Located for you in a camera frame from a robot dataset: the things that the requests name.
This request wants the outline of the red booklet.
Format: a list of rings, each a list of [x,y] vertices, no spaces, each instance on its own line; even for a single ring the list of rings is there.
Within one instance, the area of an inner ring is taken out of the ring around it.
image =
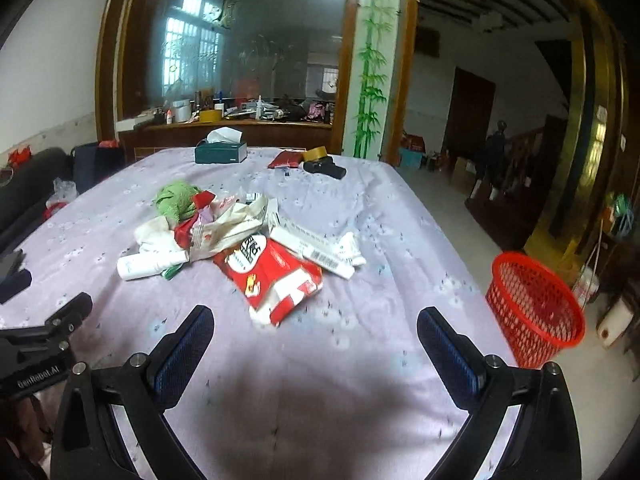
[[[304,154],[300,151],[280,151],[269,163],[269,169],[298,168],[304,162]]]

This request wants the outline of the white cylinder stool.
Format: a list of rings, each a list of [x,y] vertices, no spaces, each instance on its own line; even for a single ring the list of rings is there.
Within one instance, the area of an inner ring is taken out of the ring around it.
[[[634,322],[638,312],[638,301],[631,296],[620,295],[606,310],[597,326],[597,335],[603,348],[611,348],[624,336]]]

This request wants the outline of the wooden cabinet counter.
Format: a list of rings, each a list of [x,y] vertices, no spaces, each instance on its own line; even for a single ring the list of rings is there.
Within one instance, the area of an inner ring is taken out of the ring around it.
[[[218,130],[215,141],[240,139],[249,148],[330,148],[332,127],[318,122],[265,122],[264,120],[222,120],[182,122],[172,125],[142,125],[122,132],[119,142],[126,162],[132,164],[166,148],[194,148],[209,133]]]

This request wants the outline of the black sofa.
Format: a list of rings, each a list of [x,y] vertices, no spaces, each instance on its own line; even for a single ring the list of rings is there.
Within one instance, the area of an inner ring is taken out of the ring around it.
[[[42,225],[56,178],[72,180],[72,160],[62,148],[47,148],[19,166],[9,179],[1,178],[2,255]]]

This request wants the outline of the teal tissue box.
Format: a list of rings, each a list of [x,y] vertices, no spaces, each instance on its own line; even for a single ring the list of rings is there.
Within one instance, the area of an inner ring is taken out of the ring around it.
[[[209,131],[194,150],[197,164],[237,164],[246,156],[247,144],[243,140],[243,133],[231,127]]]

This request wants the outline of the green crumpled cloth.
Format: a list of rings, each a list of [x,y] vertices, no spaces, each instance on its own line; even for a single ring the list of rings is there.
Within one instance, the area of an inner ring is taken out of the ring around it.
[[[178,180],[163,186],[154,198],[158,213],[165,217],[171,226],[191,219],[198,211],[193,197],[201,189],[186,181]]]

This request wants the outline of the yellow tape roll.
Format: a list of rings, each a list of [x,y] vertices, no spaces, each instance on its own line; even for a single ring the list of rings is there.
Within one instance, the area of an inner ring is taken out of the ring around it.
[[[328,152],[324,146],[318,146],[318,148],[312,148],[311,150],[303,152],[304,162],[314,162],[315,160],[325,158],[326,156],[328,156]]]

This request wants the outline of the red plastic mesh basket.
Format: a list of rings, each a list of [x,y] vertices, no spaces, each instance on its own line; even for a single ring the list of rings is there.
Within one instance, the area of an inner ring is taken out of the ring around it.
[[[486,301],[520,367],[542,367],[584,339],[584,311],[567,284],[521,252],[491,263]]]

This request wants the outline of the red snack bag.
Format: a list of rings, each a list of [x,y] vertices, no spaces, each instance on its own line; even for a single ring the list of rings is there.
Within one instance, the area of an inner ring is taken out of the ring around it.
[[[268,236],[253,234],[213,258],[250,305],[260,325],[278,327],[323,286],[320,266],[298,258]]]

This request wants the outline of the white plastic bucket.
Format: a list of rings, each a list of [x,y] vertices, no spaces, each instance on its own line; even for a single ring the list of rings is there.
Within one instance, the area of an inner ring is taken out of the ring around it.
[[[576,282],[572,287],[572,292],[578,303],[579,307],[584,308],[591,298],[598,292],[600,282],[597,274],[590,268],[590,266],[583,266],[579,273]]]

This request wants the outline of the black device on table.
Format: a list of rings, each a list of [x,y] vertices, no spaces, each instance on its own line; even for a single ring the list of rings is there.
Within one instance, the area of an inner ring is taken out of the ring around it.
[[[342,180],[346,176],[346,169],[337,166],[331,156],[321,157],[315,160],[306,160],[303,167],[308,174],[324,174],[335,180]]]

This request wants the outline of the bamboo painted pillar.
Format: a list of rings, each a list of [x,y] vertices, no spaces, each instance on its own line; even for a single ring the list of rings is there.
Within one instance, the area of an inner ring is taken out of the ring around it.
[[[419,0],[346,0],[329,150],[399,164]]]

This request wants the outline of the white plastic bottle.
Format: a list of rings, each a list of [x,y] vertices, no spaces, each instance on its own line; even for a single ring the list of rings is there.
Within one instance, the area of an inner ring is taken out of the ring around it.
[[[116,269],[119,277],[124,281],[138,280],[158,275],[172,266],[187,263],[187,252],[139,252],[120,257]]]

